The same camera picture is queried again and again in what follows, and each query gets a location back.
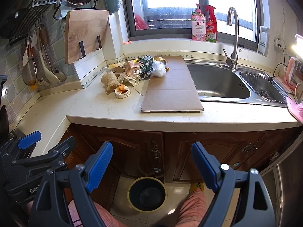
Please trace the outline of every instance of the black trash bin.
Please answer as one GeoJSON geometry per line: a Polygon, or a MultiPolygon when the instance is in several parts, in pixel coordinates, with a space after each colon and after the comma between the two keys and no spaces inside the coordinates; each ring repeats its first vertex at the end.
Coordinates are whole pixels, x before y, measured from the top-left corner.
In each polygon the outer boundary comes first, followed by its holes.
{"type": "Polygon", "coordinates": [[[141,177],[129,186],[127,199],[139,212],[154,212],[164,206],[167,191],[165,185],[157,178],[141,177]]]}

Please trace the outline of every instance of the white countertop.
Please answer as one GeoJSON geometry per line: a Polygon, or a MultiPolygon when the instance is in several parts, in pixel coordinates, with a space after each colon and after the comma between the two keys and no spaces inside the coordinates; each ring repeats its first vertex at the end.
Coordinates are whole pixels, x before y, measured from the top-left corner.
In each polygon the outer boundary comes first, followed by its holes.
{"type": "Polygon", "coordinates": [[[301,125],[287,108],[251,104],[204,101],[200,113],[142,113],[148,80],[131,87],[129,97],[117,99],[114,93],[105,93],[100,78],[86,89],[43,96],[34,103],[17,126],[26,135],[41,132],[32,156],[46,154],[70,123],[166,132],[243,132],[301,125]]]}

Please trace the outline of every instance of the pink pants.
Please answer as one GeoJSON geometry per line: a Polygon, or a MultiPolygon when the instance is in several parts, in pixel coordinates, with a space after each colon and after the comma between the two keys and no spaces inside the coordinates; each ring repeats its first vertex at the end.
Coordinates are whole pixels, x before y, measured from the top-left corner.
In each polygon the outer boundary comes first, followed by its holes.
{"type": "MultiPolygon", "coordinates": [[[[102,206],[95,202],[94,204],[106,227],[127,227],[125,224],[116,220],[102,206]]],[[[175,227],[197,227],[205,215],[205,205],[206,199],[204,193],[202,191],[192,192],[181,207],[180,216],[175,227]]],[[[69,212],[74,221],[74,226],[80,225],[79,227],[82,227],[74,201],[69,204],[69,212]]]]}

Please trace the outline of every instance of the wooden cutting board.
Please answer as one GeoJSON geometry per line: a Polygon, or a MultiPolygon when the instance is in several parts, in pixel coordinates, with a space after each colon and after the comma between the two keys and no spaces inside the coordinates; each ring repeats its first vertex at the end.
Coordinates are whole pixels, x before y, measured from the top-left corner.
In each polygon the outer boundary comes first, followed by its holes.
{"type": "Polygon", "coordinates": [[[99,49],[97,36],[104,42],[109,12],[82,9],[67,12],[65,26],[65,63],[72,64],[82,57],[79,42],[83,41],[85,54],[99,49]]]}
{"type": "Polygon", "coordinates": [[[141,106],[144,112],[204,111],[183,57],[163,56],[169,71],[159,78],[151,76],[141,106]]]}

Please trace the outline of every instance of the wooden cabinet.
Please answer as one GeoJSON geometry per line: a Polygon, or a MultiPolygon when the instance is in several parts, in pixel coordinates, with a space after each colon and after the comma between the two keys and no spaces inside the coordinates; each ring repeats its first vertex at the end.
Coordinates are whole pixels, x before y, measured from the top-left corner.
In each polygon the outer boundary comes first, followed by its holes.
{"type": "MultiPolygon", "coordinates": [[[[73,136],[76,139],[76,148],[65,158],[67,167],[72,169],[77,164],[84,164],[88,157],[95,154],[96,151],[83,139],[81,134],[73,125],[69,126],[60,142],[69,136],[73,136]]],[[[94,189],[90,194],[90,197],[94,202],[100,204],[108,211],[112,208],[119,177],[119,174],[111,167],[111,165],[109,165],[98,188],[94,189]]],[[[67,202],[70,203],[73,199],[71,190],[65,189],[65,195],[67,202]]]]}
{"type": "MultiPolygon", "coordinates": [[[[191,156],[194,142],[200,142],[209,154],[233,169],[247,171],[255,167],[261,171],[275,152],[287,147],[301,130],[296,127],[226,133],[146,132],[71,124],[67,134],[76,138],[77,147],[66,161],[69,167],[83,163],[109,141],[113,145],[106,174],[110,188],[115,189],[117,175],[134,179],[152,176],[163,182],[196,182],[201,176],[191,156]]],[[[99,199],[99,202],[104,206],[107,200],[99,199]]]]}
{"type": "Polygon", "coordinates": [[[75,125],[94,150],[105,141],[113,145],[111,165],[128,178],[156,177],[164,182],[162,132],[146,132],[75,125]]]}
{"type": "Polygon", "coordinates": [[[259,170],[275,151],[301,130],[298,128],[231,133],[165,132],[166,182],[196,182],[200,173],[191,156],[191,145],[199,141],[209,154],[233,169],[259,170]]]}

